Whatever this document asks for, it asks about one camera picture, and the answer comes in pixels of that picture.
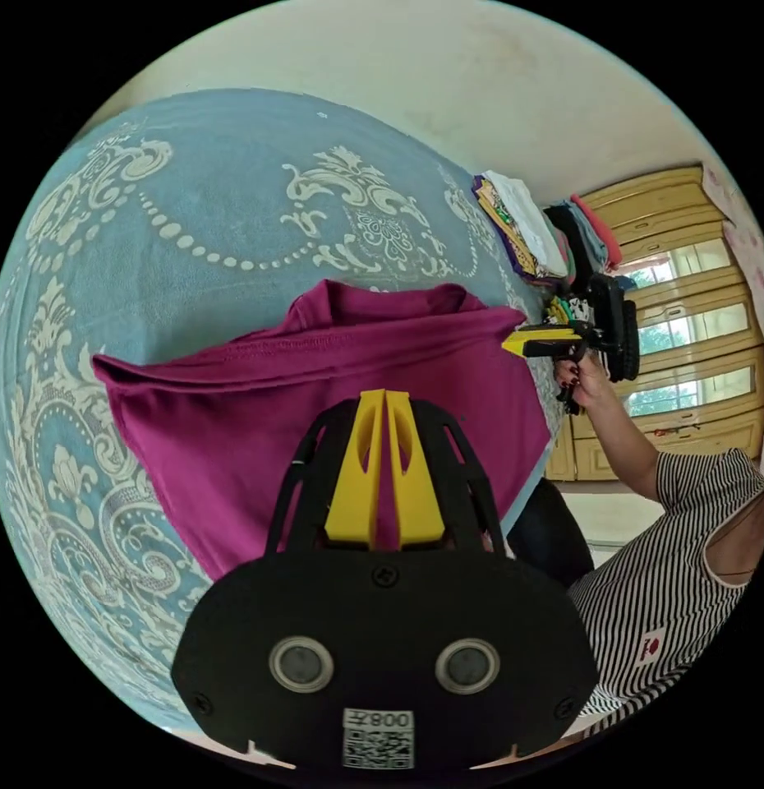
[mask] bed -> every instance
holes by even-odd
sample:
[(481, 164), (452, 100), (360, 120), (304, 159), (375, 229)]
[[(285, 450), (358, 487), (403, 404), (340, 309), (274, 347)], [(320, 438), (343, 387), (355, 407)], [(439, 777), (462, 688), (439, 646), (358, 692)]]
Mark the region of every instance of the bed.
[[(325, 278), (452, 281), (537, 320), (542, 296), (514, 276), (471, 185), (374, 118), (268, 90), (128, 110), (44, 177), (0, 275), (0, 510), (62, 636), (154, 725), (197, 731), (169, 670), (209, 580), (118, 439), (90, 356), (193, 353), (279, 323)], [(531, 369), (554, 438), (550, 364)]]

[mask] red logo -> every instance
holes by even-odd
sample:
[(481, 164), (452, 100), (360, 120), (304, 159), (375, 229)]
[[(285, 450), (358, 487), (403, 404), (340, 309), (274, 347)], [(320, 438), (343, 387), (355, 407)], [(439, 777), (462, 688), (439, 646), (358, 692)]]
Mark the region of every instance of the red logo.
[(661, 648), (664, 645), (665, 632), (666, 629), (660, 627), (658, 630), (651, 630), (642, 636), (637, 656), (634, 658), (635, 666), (645, 666), (658, 660)]

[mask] striped shirt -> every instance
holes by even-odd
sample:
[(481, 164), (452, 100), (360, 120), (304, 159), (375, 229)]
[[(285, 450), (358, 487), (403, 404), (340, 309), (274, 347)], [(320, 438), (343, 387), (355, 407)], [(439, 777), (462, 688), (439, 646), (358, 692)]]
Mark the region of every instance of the striped shirt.
[[(749, 458), (741, 450), (662, 453), (656, 490), (665, 513), (568, 591), (599, 670), (599, 683), (582, 710), (582, 717), (596, 719), (585, 737), (623, 721), (672, 687), (745, 589), (712, 574), (706, 545), (764, 492), (764, 477)], [(597, 720), (600, 714), (605, 716)]]

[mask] cabinet door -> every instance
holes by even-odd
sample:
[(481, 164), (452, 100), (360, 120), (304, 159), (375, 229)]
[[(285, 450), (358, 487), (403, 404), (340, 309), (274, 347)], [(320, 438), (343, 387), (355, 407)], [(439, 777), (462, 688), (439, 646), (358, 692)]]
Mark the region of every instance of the cabinet door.
[(711, 203), (702, 190), (702, 167), (631, 178), (594, 191), (583, 199), (613, 231), (634, 219)]
[(641, 375), (762, 344), (752, 299), (742, 284), (643, 307), (637, 323)]
[[(759, 457), (764, 433), (764, 408), (740, 413), (719, 422), (708, 422), (699, 429), (683, 427), (666, 436), (646, 433), (646, 438), (662, 452), (677, 454), (717, 454), (726, 450), (743, 450), (750, 458)], [(614, 475), (597, 438), (574, 442), (577, 479), (612, 480)]]
[(664, 233), (646, 239), (615, 274), (626, 298), (642, 310), (707, 290), (744, 282), (741, 269), (721, 236), (721, 224)]
[(576, 479), (571, 420), (568, 417), (563, 420), (563, 426), (557, 435), (555, 447), (546, 463), (545, 476), (547, 479), (560, 480), (561, 482)]
[[(614, 385), (642, 432), (715, 422), (764, 406), (764, 346)], [(590, 420), (572, 418), (574, 439), (593, 438)]]
[(613, 232), (615, 239), (626, 254), (627, 249), (633, 248), (629, 245), (634, 242), (681, 228), (693, 228), (711, 223), (718, 224), (723, 219), (722, 213), (712, 203), (690, 205), (688, 208), (665, 211), (663, 214), (638, 216), (630, 222), (619, 224)]

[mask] wall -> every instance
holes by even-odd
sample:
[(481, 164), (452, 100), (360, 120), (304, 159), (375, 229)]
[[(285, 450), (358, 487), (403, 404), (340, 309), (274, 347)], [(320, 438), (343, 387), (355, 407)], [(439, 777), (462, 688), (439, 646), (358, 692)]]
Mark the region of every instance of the wall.
[(655, 523), (664, 508), (636, 493), (564, 493), (565, 503), (591, 547), (596, 567)]
[(318, 95), (363, 110), (471, 172), (522, 178), (537, 201), (712, 151), (614, 56), (489, 0), (288, 0), (191, 39), (119, 90), (88, 127), (214, 87)]

